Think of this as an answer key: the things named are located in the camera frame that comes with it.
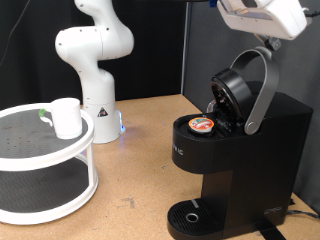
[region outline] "coffee maker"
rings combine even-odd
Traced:
[[[245,82],[253,59],[265,66],[263,82]],[[203,174],[201,197],[175,204],[168,231],[177,240],[218,240],[264,231],[284,223],[312,109],[276,92],[279,69],[271,52],[257,47],[215,75],[211,112],[174,122],[172,160]],[[210,133],[189,122],[214,122]]]

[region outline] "brand logo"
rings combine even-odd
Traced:
[[[264,211],[264,214],[269,214],[269,213],[276,213],[277,211],[282,210],[282,207],[277,207],[277,208],[272,208]]]
[[[172,148],[181,156],[183,156],[183,150],[179,149],[174,143],[172,143]]]

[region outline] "white cup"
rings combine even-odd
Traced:
[[[39,117],[52,127],[52,121],[44,117],[46,111],[51,112],[54,130],[60,139],[72,139],[82,134],[80,101],[75,98],[54,100],[47,108],[39,111]]]

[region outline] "drip tray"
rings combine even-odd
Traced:
[[[222,230],[201,199],[180,202],[168,213],[168,230],[173,238],[221,239]]]

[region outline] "coffee maker handle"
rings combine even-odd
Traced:
[[[265,78],[245,124],[244,130],[248,135],[252,135],[258,131],[279,84],[278,64],[273,59],[272,53],[264,47],[256,47],[255,49],[243,52],[233,62],[231,69],[240,74],[256,57],[263,59]]]

